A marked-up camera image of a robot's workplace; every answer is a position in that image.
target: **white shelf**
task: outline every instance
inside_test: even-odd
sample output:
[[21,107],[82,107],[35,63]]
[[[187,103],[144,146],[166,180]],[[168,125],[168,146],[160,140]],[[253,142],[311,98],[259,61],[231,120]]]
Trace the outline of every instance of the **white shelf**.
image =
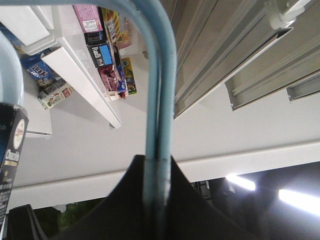
[[38,100],[37,82],[26,71],[22,70],[24,81],[24,108],[29,123],[26,129],[27,138],[49,138],[52,135],[50,110],[45,110]]
[[59,19],[61,35],[56,36],[61,46],[43,60],[65,79],[116,129],[121,127],[117,106],[107,97],[107,90],[90,57],[83,31],[71,5],[52,6]]
[[26,46],[49,36],[30,6],[0,6],[0,22]]
[[[17,16],[17,11],[23,17],[11,17]],[[107,95],[106,87],[91,59],[84,33],[72,5],[32,8],[1,6],[0,16],[0,21],[5,26],[25,45],[29,45],[22,48],[28,54],[35,54],[54,45],[52,48],[56,51],[43,60],[73,86],[114,128],[121,127],[117,104]]]

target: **snack box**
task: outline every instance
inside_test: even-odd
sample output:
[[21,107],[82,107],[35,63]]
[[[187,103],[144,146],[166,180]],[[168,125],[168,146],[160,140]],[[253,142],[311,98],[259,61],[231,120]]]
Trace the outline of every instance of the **snack box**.
[[0,103],[0,229],[14,184],[20,154],[26,136],[27,111]]
[[122,61],[120,58],[119,50],[118,50],[117,46],[115,46],[115,45],[113,46],[113,53],[114,53],[114,60],[115,60],[116,69],[119,73],[119,79],[118,79],[119,86],[117,87],[117,92],[122,99],[125,99],[126,92],[127,92],[126,77],[124,74],[124,69],[122,66]]
[[119,73],[113,64],[98,68],[102,82],[108,92],[117,92]]
[[88,46],[104,44],[107,42],[106,28],[102,15],[101,7],[98,7],[98,14],[100,22],[102,23],[102,30],[97,32],[89,32],[84,34],[85,42]]
[[32,56],[22,58],[21,64],[32,78],[37,81],[41,88],[46,88],[56,81],[54,71],[41,60],[41,57],[51,53],[50,49],[46,49]]
[[123,71],[126,81],[126,86],[128,88],[129,95],[136,94],[137,88],[136,88],[136,82],[134,78],[134,72],[132,70],[132,64],[130,61],[130,58],[123,58],[122,59],[122,65],[123,65]]
[[87,46],[94,66],[100,68],[113,63],[112,53],[110,52],[109,45],[107,43]]
[[76,4],[73,5],[73,9],[84,33],[95,33],[103,30],[96,5]]
[[126,48],[132,44],[132,30],[129,21],[110,9],[103,8],[103,21],[107,26],[112,43],[119,49]]
[[45,109],[50,109],[68,98],[74,91],[74,88],[61,78],[41,91],[38,99]]

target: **ceiling light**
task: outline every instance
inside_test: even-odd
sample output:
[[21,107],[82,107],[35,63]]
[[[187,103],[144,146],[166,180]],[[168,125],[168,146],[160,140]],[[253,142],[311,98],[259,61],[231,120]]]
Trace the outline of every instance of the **ceiling light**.
[[253,181],[239,177],[235,174],[229,174],[225,177],[229,182],[232,182],[236,185],[239,185],[247,190],[254,191],[256,190],[256,184]]
[[292,206],[320,216],[320,198],[318,197],[281,189],[279,190],[279,198]]

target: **white wall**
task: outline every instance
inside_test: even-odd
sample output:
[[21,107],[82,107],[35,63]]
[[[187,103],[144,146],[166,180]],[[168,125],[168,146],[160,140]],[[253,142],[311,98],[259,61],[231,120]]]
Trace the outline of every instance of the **white wall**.
[[[53,137],[24,142],[9,208],[106,196],[133,156],[144,153],[148,62],[142,55],[132,57],[132,62],[138,94],[119,101],[123,126],[110,130],[78,94],[54,107]],[[320,140],[319,122],[320,94],[289,103],[286,92],[280,91],[232,112],[221,86],[176,119],[172,154],[178,161],[190,160],[179,165],[191,181],[225,176],[228,169],[245,173],[314,162],[319,160],[320,144],[311,149],[300,143]],[[298,153],[295,146],[281,147],[291,144],[298,144]]]

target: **black box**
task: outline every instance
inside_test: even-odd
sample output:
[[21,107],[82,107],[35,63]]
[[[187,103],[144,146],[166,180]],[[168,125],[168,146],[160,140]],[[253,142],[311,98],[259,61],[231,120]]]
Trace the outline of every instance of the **black box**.
[[113,63],[112,52],[107,43],[87,47],[96,68]]
[[102,31],[85,33],[84,38],[87,46],[105,44],[107,42],[106,27],[101,7],[98,7]]
[[28,122],[24,108],[0,103],[0,228],[7,211]]

